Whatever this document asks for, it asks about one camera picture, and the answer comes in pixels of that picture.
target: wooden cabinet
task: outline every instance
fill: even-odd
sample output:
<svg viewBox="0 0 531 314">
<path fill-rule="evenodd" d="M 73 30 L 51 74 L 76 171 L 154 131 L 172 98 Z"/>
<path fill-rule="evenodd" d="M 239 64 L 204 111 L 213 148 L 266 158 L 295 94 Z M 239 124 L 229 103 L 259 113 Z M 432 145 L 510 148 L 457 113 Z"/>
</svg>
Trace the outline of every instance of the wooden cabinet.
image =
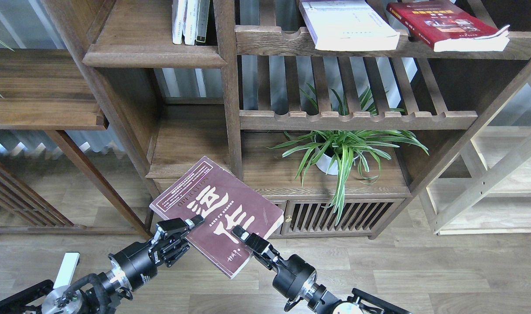
<svg viewBox="0 0 531 314">
<path fill-rule="evenodd" d="M 170 41 L 169 0 L 42 2 L 154 197 L 202 155 L 208 155 L 272 201 L 321 203 L 331 197 L 333 180 L 311 169 L 301 187 L 293 180 L 297 161 L 281 159 L 280 151 L 264 148 L 282 140 L 274 131 L 415 130 L 429 147 L 430 156 L 416 147 L 402 147 L 390 152 L 393 159 L 385 162 L 377 183 L 364 185 L 357 177 L 347 183 L 349 201 L 376 199 L 399 204 L 380 213 L 375 225 L 358 232 L 371 239 L 439 176 L 531 73 L 531 10 L 525 12 L 525 4 L 514 0 L 457 1 L 489 24 L 511 24 L 511 41 L 503 52 L 433 52 L 424 43 L 411 41 L 405 31 L 401 31 L 395 51 L 319 51 L 305 27 L 289 33 L 274 26 L 273 1 L 260 1 L 261 25 L 237 25 L 233 0 L 214 0 L 218 46 L 174 45 Z M 386 16 L 381 0 L 369 3 Z M 240 105 L 240 55 L 258 58 L 257 110 Z M 275 110 L 269 96 L 272 55 L 284 57 L 288 82 L 286 102 Z M 310 57 L 319 113 L 300 107 L 299 88 L 294 84 L 297 55 Z M 329 108 L 322 56 L 337 56 L 345 98 L 351 106 L 348 116 Z M 351 57 L 363 57 L 377 116 L 357 106 Z M 415 58 L 419 69 L 411 83 L 402 57 Z M 389 109 L 376 58 L 389 58 L 403 113 Z M 163 110 L 153 74 L 147 70 L 154 67 L 220 68 L 224 105 Z"/>
</svg>

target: light wooden shelf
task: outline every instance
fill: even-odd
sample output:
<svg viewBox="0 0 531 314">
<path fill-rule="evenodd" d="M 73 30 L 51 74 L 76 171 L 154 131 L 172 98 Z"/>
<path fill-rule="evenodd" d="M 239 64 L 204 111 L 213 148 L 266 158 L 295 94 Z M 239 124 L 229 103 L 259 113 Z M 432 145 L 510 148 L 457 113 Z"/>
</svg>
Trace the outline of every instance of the light wooden shelf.
<svg viewBox="0 0 531 314">
<path fill-rule="evenodd" d="M 530 133 L 531 127 L 487 127 L 473 142 L 481 151 L 483 162 L 492 168 Z M 531 159 L 498 183 L 488 196 L 531 196 Z"/>
<path fill-rule="evenodd" d="M 435 232 L 531 232 L 531 127 L 486 127 L 461 151 L 472 177 L 441 177 L 421 193 Z"/>
<path fill-rule="evenodd" d="M 221 68 L 217 46 L 172 43 L 170 0 L 117 0 L 83 62 L 104 68 Z"/>
<path fill-rule="evenodd" d="M 285 32 L 278 26 L 236 25 L 236 53 L 239 55 L 309 55 L 309 56 L 365 56 L 389 58 L 453 58 L 507 59 L 531 58 L 531 32 L 510 32 L 510 42 L 503 52 L 434 52 L 421 41 L 410 41 L 406 30 L 401 33 L 395 50 L 388 51 L 324 51 L 316 50 L 306 27 Z"/>
<path fill-rule="evenodd" d="M 463 183 L 465 179 L 438 179 L 428 189 L 429 201 L 423 200 L 425 211 L 445 211 L 465 190 Z M 439 234 L 518 232 L 531 232 L 531 197 L 483 198 L 461 212 Z"/>
<path fill-rule="evenodd" d="M 283 141 L 286 138 L 279 132 L 243 134 L 244 183 L 271 199 L 325 199 L 326 195 L 333 195 L 337 177 L 325 175 L 316 167 L 309 169 L 301 187 L 300 180 L 294 177 L 302 155 L 281 158 L 282 149 L 267 148 Z M 393 150 L 388 152 L 392 160 L 382 161 L 382 176 L 375 184 L 366 185 L 357 171 L 351 172 L 346 185 L 349 199 L 410 195 L 395 153 Z M 164 190 L 204 155 L 229 169 L 222 107 L 170 106 L 157 138 L 150 173 L 146 177 L 154 179 Z"/>
<path fill-rule="evenodd" d="M 0 49 L 0 129 L 104 130 L 107 121 L 67 50 Z"/>
</svg>

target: maroon book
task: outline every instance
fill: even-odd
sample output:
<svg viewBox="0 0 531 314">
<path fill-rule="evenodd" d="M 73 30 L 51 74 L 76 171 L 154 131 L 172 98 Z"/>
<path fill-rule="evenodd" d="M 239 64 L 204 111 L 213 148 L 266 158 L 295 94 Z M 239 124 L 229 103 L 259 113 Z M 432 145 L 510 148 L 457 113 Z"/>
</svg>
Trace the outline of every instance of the maroon book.
<svg viewBox="0 0 531 314">
<path fill-rule="evenodd" d="M 498 30 L 449 0 L 390 3 L 387 10 L 436 52 L 503 51 L 509 42 L 509 25 Z"/>
<path fill-rule="evenodd" d="M 186 238 L 231 279 L 252 257 L 230 233 L 232 228 L 241 225 L 267 239 L 283 222 L 279 207 L 207 157 L 152 201 L 150 208 L 162 219 L 204 217 L 205 222 Z"/>
</svg>

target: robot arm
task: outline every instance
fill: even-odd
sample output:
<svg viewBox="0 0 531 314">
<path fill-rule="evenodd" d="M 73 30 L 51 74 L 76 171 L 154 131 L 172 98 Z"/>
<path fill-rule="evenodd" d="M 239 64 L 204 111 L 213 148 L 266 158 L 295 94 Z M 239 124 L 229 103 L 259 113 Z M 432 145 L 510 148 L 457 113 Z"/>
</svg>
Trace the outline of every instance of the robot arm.
<svg viewBox="0 0 531 314">
<path fill-rule="evenodd" d="M 157 267 L 171 267 L 190 245 L 188 233 L 204 222 L 192 219 L 169 219 L 156 223 L 156 232 L 147 242 L 134 242 L 116 254 L 109 254 L 112 269 L 106 273 L 89 274 L 70 286 L 52 290 L 52 281 L 45 280 L 0 302 L 0 314 L 113 314 L 120 300 L 131 300 L 138 290 L 156 276 Z M 93 287 L 85 292 L 83 286 Z M 46 296 L 41 306 L 27 306 Z"/>
<path fill-rule="evenodd" d="M 263 266 L 277 273 L 273 287 L 288 299 L 285 312 L 301 300 L 306 300 L 309 309 L 318 314 L 411 314 L 357 288 L 352 290 L 353 295 L 347 301 L 340 300 L 323 284 L 316 283 L 316 269 L 299 255 L 293 254 L 287 260 L 283 259 L 271 243 L 257 234 L 249 234 L 240 225 L 232 229 L 232 234 L 252 250 L 254 257 Z"/>
</svg>

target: slatted cabinet door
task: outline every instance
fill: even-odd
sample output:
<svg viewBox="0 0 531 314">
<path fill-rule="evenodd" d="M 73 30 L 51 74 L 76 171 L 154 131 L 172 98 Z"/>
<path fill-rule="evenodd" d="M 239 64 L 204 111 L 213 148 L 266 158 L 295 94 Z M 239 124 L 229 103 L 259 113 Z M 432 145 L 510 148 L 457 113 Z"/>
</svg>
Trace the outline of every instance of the slatted cabinet door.
<svg viewBox="0 0 531 314">
<path fill-rule="evenodd" d="M 327 200 L 288 201 L 281 236 L 369 236 L 394 211 L 402 198 L 350 199 L 339 224 Z"/>
</svg>

